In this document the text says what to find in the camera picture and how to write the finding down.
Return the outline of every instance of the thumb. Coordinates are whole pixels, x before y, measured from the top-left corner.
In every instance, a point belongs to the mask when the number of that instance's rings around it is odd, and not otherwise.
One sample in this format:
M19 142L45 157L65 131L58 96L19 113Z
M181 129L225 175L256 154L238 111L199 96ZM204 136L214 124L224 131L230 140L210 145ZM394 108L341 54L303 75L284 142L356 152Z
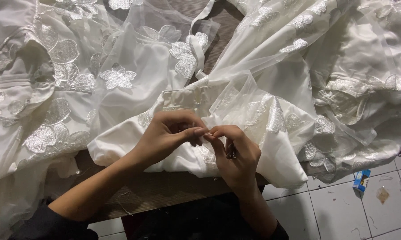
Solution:
M188 128L179 133L173 134L178 145L182 145L185 142L190 142L191 140L203 136L209 130L208 128L194 127Z
M215 159L217 161L219 159L223 159L223 157L226 159L226 148L220 139L208 134L204 135L203 137L213 146Z

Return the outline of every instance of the small blue box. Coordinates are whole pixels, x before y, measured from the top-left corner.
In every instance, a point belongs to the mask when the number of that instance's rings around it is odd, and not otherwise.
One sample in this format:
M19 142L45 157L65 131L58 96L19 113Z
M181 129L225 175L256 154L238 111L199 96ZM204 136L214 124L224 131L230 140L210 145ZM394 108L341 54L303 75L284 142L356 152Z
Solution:
M356 179L353 183L353 188L360 192L365 192L365 188L368 185L369 175L371 174L371 170L363 170L356 173Z

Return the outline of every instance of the white wedding dress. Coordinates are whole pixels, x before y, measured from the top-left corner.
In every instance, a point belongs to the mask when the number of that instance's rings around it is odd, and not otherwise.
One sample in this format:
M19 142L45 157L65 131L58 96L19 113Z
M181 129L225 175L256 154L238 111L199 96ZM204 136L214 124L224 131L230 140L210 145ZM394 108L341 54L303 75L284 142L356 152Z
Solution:
M300 161L333 182L395 158L401 0L229 2L246 17L206 76L219 24L201 19L214 0L195 19L166 0L109 0L124 22L101 0L0 0L0 239L69 187L77 151L110 165L157 111L239 126L278 188L307 181ZM219 176L209 144L146 169L163 170Z

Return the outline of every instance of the white tile floor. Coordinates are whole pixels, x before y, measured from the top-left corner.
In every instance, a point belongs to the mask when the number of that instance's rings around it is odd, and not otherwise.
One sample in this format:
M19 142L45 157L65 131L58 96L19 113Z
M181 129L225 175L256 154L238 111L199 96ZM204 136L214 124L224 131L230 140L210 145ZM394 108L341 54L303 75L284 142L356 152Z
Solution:
M401 240L400 177L401 156L371 169L362 197L352 188L353 175L329 185L309 178L296 190L267 185L263 197L290 239ZM389 193L384 204L376 198L380 188ZM126 240L120 218L90 224L89 228L100 240Z

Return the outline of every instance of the hand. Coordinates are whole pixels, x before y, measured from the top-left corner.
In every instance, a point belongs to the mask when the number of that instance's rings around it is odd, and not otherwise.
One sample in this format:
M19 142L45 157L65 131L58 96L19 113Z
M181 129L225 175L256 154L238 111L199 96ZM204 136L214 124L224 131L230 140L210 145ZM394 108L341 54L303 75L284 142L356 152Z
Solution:
M185 142L192 146L202 145L199 137L208 132L202 120L190 110L157 112L130 152L135 154L145 167L149 167L167 156Z
M258 187L255 179L261 150L237 126L216 126L209 131L212 135L204 135L211 143L221 177L238 196L239 199L256 197ZM226 147L218 139L225 136ZM227 159L228 146L234 144L237 150L235 159Z

